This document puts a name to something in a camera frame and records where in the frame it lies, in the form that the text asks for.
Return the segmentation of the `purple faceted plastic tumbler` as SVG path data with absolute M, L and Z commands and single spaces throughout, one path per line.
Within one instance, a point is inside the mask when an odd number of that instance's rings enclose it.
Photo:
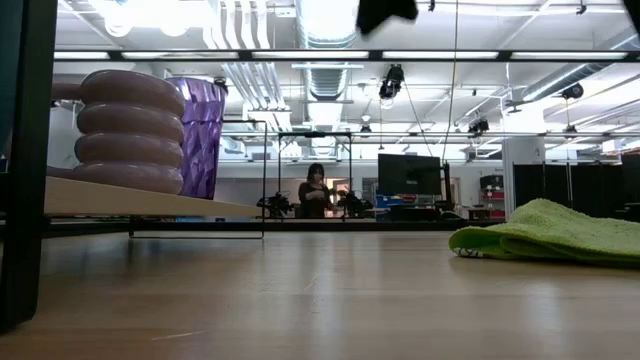
M 181 175 L 183 196 L 213 200 L 227 90 L 213 82 L 189 78 L 167 79 L 184 98 L 185 111 Z

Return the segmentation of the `lilac ribbed mug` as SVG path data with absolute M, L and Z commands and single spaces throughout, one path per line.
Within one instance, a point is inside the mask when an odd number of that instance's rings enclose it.
M 171 83 L 144 73 L 99 70 L 79 84 L 55 83 L 51 99 L 83 104 L 72 169 L 49 176 L 177 195 L 185 138 L 185 101 Z

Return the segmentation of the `dark blue cup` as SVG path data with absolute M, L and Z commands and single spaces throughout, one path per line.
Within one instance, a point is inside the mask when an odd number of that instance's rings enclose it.
M 0 173 L 10 158 L 22 22 L 23 0 L 0 0 Z

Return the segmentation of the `black computer monitor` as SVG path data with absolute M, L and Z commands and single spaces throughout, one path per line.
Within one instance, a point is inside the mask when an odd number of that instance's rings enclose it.
M 378 155 L 380 195 L 441 194 L 441 164 L 438 157 Z

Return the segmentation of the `blue storage bins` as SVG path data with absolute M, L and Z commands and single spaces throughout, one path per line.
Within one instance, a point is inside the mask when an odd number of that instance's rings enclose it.
M 403 196 L 384 196 L 377 195 L 375 199 L 375 207 L 379 209 L 390 208 L 397 205 L 411 205 L 416 202 L 415 195 Z

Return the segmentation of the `person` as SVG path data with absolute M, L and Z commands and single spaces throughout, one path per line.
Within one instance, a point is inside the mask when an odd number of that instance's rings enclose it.
M 306 181 L 298 189 L 300 214 L 306 219 L 321 219 L 325 211 L 332 208 L 330 190 L 324 183 L 324 167 L 320 163 L 313 163 L 308 168 Z

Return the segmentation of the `red storage bin rack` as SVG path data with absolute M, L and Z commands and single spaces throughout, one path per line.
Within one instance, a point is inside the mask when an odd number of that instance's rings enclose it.
M 502 175 L 485 175 L 480 178 L 480 201 L 491 220 L 504 220 L 505 191 Z

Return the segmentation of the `black room partition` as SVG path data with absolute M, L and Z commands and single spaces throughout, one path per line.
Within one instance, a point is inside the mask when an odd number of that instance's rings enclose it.
M 514 164 L 514 205 L 544 198 L 592 217 L 640 223 L 640 154 L 624 154 L 618 165 Z

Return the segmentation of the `lime green microfibre cloth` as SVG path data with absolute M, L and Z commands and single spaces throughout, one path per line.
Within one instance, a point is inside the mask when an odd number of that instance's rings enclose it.
M 535 199 L 518 207 L 505 223 L 456 231 L 449 248 L 466 258 L 640 268 L 640 223 L 590 217 Z

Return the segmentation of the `wooden board tray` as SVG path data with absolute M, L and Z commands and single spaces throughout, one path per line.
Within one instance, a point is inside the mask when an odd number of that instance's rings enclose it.
M 74 215 L 240 215 L 249 206 L 51 177 L 46 173 L 56 6 L 23 0 L 11 157 L 0 173 L 5 228 L 0 265 L 0 334 L 38 307 L 42 232 L 48 217 Z

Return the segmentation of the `silver ceiling duct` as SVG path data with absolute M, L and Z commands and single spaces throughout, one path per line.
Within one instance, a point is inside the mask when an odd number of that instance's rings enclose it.
M 350 49 L 356 41 L 359 0 L 294 0 L 299 47 Z M 338 132 L 350 70 L 345 63 L 311 64 L 303 71 L 306 115 L 316 131 Z

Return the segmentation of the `thin black background frame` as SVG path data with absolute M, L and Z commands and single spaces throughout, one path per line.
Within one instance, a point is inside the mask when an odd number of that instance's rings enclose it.
M 277 155 L 277 159 L 278 159 L 278 190 L 281 190 L 281 181 L 282 181 L 282 174 L 281 174 L 281 169 L 282 169 L 282 151 L 284 149 L 284 147 L 282 146 L 282 141 L 284 138 L 287 138 L 288 140 L 297 140 L 298 138 L 306 138 L 306 139 L 325 139 L 325 138 L 332 138 L 334 140 L 339 139 L 339 138 L 346 138 L 348 141 L 348 149 L 347 151 L 349 152 L 349 178 L 348 178 L 348 185 L 349 188 L 352 188 L 353 185 L 353 174 L 352 174 L 352 146 L 353 146 L 353 134 L 351 132 L 324 132 L 324 131 L 318 131 L 318 130 L 314 130 L 314 131 L 306 131 L 306 132 L 280 132 L 277 135 L 277 145 L 278 145 L 278 155 Z M 301 219 L 305 219 L 305 220 L 320 220 L 320 219 L 306 219 L 306 218 L 302 218 L 301 214 L 300 214 L 300 204 L 299 204 L 299 209 L 296 212 L 297 215 L 300 216 Z

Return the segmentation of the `black aluminium rig frame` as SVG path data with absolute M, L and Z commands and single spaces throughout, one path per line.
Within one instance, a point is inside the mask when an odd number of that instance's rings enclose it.
M 640 63 L 640 50 L 311 50 L 311 49 L 227 49 L 227 50 L 55 50 L 54 62 L 203 62 L 203 63 L 269 63 L 269 62 L 311 62 L 311 63 L 351 63 L 351 62 L 399 62 L 411 60 L 413 62 L 433 62 L 454 64 L 464 62 L 536 62 L 536 63 L 583 63 L 583 64 L 614 64 Z M 301 220 L 301 222 L 285 223 L 276 220 L 267 223 L 265 210 L 262 207 L 250 207 L 242 210 L 240 215 L 226 214 L 229 217 L 253 216 L 259 217 L 258 223 L 249 231 L 394 231 L 402 230 L 402 224 L 374 222 L 366 219 L 329 220 Z M 136 231 L 242 231 L 239 226 L 223 222 L 161 222 L 159 219 L 170 216 L 214 216 L 223 215 L 187 215 L 161 214 L 150 215 L 110 215 L 124 216 L 128 219 L 127 229 L 130 235 Z

